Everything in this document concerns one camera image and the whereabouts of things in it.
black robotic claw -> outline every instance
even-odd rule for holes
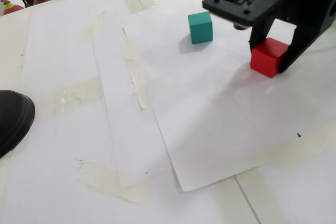
[[[251,26],[251,50],[266,39],[276,18],[296,25],[292,44],[280,63],[280,73],[336,18],[336,0],[203,0],[203,7],[232,21],[236,28]]]

red fire extinguisher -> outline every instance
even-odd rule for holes
[[[25,4],[26,8],[29,7],[29,5],[27,4],[27,2],[25,0],[22,0],[22,1]],[[1,0],[1,2],[3,2],[4,5],[5,5],[4,15],[6,15],[8,13],[16,12],[17,10],[24,9],[22,6],[13,5],[9,0]]]

black object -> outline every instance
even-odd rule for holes
[[[29,97],[14,91],[0,91],[0,158],[25,137],[34,117],[35,106]]]
[[[292,44],[282,58],[282,73],[333,23],[336,0],[203,0],[203,7],[240,25],[252,26],[251,50],[263,42],[275,20],[297,26]]]

green block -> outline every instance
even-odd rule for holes
[[[188,15],[188,20],[193,44],[213,40],[212,20],[209,12]]]

black rubber dome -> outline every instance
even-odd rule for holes
[[[0,91],[0,158],[14,149],[34,121],[33,101],[20,93]]]

